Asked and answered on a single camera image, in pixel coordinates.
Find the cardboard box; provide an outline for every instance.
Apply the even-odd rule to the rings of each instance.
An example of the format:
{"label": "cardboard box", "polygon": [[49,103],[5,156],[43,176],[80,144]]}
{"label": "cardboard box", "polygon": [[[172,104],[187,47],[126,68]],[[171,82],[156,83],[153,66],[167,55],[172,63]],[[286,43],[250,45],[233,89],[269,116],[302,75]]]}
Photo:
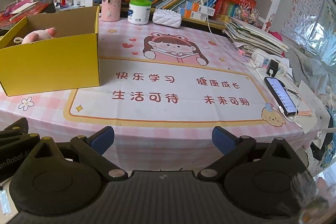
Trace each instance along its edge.
{"label": "cardboard box", "polygon": [[193,19],[197,19],[197,20],[201,20],[201,21],[206,21],[207,20],[207,16],[205,14],[201,14],[201,13],[198,13],[198,12],[187,10],[185,8],[179,7],[177,9],[177,12],[180,13],[181,16],[183,16],[183,17],[193,18]]}
{"label": "cardboard box", "polygon": [[189,2],[189,1],[185,2],[184,8],[186,8],[187,10],[191,10],[194,12],[198,12],[198,13],[210,15],[210,16],[213,16],[215,14],[215,9],[204,6],[204,5],[200,5],[197,3]]}
{"label": "cardboard box", "polygon": [[[7,96],[99,86],[98,7],[20,20],[0,40],[0,84]],[[56,38],[15,45],[15,37],[57,29]]]}

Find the alphabet poster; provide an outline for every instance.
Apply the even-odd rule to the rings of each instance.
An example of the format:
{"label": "alphabet poster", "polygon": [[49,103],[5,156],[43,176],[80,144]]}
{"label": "alphabet poster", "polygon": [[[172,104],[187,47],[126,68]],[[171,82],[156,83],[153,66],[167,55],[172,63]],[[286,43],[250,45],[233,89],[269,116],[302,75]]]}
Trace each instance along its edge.
{"label": "alphabet poster", "polygon": [[298,44],[305,45],[317,22],[323,3],[324,0],[293,0],[281,33]]}

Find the metal screw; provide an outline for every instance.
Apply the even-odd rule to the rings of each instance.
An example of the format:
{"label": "metal screw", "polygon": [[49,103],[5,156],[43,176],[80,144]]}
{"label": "metal screw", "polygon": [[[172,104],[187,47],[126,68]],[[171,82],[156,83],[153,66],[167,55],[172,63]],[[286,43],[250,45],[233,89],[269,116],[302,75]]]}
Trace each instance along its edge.
{"label": "metal screw", "polygon": [[125,171],[121,169],[113,169],[109,171],[109,176],[112,178],[119,178],[125,175]]}
{"label": "metal screw", "polygon": [[213,169],[203,169],[201,171],[201,175],[207,178],[211,178],[217,175],[217,171]]}

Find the pink humidifier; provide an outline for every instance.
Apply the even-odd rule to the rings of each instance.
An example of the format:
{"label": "pink humidifier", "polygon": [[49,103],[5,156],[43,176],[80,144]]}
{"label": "pink humidifier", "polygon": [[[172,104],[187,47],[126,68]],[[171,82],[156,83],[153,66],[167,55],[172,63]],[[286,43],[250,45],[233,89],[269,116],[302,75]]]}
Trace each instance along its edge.
{"label": "pink humidifier", "polygon": [[102,0],[101,19],[103,21],[118,21],[120,19],[121,0]]}

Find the white container with green lid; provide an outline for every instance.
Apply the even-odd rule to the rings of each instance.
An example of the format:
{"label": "white container with green lid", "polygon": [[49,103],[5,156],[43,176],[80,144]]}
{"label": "white container with green lid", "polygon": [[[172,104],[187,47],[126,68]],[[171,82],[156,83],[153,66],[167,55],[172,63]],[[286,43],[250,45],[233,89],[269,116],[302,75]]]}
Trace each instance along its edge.
{"label": "white container with green lid", "polygon": [[131,0],[129,2],[128,17],[129,23],[145,25],[149,21],[152,2],[149,0]]}

